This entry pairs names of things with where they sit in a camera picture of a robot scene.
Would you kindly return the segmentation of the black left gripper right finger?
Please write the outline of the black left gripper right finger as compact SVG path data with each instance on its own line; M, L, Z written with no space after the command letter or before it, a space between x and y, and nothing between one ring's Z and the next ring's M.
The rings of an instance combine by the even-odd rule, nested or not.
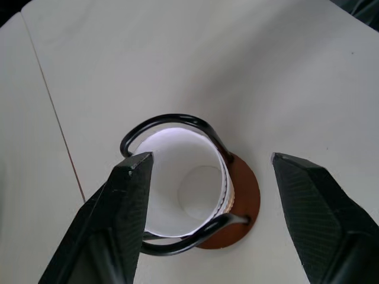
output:
M327 171L272 155L285 222L310 284L379 284L379 225Z

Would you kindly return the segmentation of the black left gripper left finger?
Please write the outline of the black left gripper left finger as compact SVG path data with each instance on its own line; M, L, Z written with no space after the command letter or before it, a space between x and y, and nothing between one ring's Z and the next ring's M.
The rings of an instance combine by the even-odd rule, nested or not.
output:
M38 284L133 284L152 167L146 152L113 168L79 209Z

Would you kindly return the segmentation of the white paper cup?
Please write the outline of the white paper cup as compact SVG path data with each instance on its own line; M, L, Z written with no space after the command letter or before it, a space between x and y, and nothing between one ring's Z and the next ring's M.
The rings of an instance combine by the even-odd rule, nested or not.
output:
M148 233L186 237L230 212L234 186L224 158L210 139L185 128L166 128L148 136L135 150L144 152L153 154Z

